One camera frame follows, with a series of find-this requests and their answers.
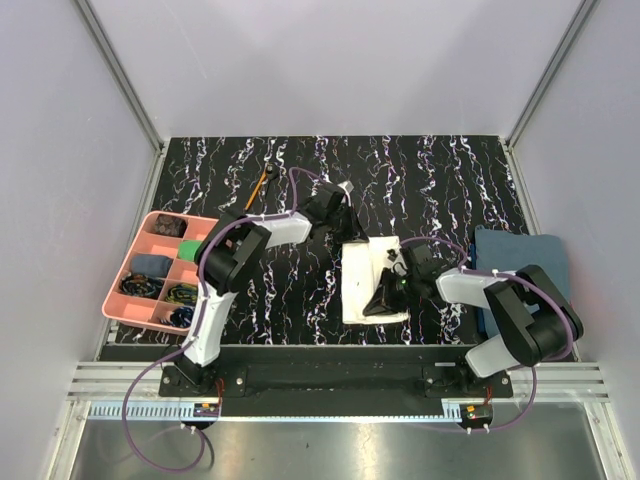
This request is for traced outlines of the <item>white cloth napkin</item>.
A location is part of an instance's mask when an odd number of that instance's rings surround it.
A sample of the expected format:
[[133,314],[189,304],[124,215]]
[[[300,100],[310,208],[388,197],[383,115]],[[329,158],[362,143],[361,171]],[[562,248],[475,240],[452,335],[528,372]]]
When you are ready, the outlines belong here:
[[373,299],[384,268],[392,268],[389,250],[399,253],[398,236],[370,237],[367,242],[342,245],[341,305],[342,322],[347,326],[395,324],[409,319],[404,307],[399,313],[365,316],[364,309]]

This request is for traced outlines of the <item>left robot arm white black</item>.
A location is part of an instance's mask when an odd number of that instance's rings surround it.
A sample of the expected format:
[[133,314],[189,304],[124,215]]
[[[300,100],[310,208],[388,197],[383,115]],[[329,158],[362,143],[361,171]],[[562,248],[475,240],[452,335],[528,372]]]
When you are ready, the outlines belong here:
[[196,253],[197,300],[187,338],[175,357],[181,384],[190,393],[203,396],[214,388],[214,362],[230,308],[265,251],[324,234],[339,244],[368,240],[351,205],[352,190],[349,181],[328,182],[284,213],[227,213],[216,223]]

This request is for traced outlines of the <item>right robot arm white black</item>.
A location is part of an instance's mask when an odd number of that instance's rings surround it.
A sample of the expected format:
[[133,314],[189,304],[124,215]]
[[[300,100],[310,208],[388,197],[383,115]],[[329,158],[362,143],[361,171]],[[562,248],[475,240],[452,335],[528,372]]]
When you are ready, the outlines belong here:
[[453,374],[463,395],[480,394],[490,377],[501,371],[563,359],[583,336],[580,317],[540,266],[481,272],[467,268],[463,254],[454,267],[434,257],[427,245],[413,246],[412,241],[388,252],[395,263],[382,269],[379,284],[360,313],[399,314],[414,298],[489,310],[498,334],[469,350],[466,364]]

